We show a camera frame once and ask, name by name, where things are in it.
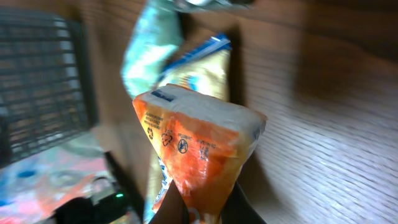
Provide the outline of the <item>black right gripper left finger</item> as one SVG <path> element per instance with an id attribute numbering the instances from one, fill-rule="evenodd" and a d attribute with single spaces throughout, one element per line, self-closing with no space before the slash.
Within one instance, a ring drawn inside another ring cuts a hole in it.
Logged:
<path id="1" fill-rule="evenodd" d="M 169 186 L 162 205 L 150 224 L 189 224 L 188 210 L 175 182 Z"/>

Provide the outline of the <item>orange tissue pack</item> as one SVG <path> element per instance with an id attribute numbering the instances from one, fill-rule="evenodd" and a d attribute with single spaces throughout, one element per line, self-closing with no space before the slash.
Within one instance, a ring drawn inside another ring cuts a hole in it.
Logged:
<path id="1" fill-rule="evenodd" d="M 142 93 L 132 104 L 191 222 L 218 223 L 267 116 L 172 84 Z"/>

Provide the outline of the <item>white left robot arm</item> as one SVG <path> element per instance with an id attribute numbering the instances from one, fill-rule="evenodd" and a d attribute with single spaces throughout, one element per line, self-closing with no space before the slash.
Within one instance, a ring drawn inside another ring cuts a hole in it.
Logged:
<path id="1" fill-rule="evenodd" d="M 144 197 L 137 185 L 123 171 L 110 152 L 104 153 L 106 166 L 113 180 L 95 177 L 90 183 L 92 196 L 76 197 L 53 211 L 50 219 L 55 223 L 111 223 L 130 214 L 143 221 Z"/>

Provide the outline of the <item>teal wet wipes pack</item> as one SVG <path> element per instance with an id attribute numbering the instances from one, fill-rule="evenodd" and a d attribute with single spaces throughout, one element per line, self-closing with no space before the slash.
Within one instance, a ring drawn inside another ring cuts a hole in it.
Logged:
<path id="1" fill-rule="evenodd" d="M 120 70 L 123 85 L 132 99 L 156 86 L 167 59 L 182 42 L 174 2 L 148 0 L 134 27 Z"/>

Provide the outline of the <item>yellow snack bag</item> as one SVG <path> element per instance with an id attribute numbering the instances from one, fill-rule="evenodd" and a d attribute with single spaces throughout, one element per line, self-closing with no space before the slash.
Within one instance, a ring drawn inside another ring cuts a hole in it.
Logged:
<path id="1" fill-rule="evenodd" d="M 155 87 L 169 83 L 229 100 L 228 66 L 232 45 L 227 35 L 220 33 L 187 52 L 166 66 Z M 149 181 L 144 204 L 144 223 L 149 223 L 168 190 L 172 178 L 155 151 L 150 155 Z"/>

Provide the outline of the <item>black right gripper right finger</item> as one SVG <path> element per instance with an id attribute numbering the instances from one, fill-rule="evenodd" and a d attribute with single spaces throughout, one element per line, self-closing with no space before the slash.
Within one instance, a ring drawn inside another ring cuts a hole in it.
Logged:
<path id="1" fill-rule="evenodd" d="M 252 208 L 238 182 L 235 182 L 221 211 L 221 222 L 222 224 L 266 224 Z"/>

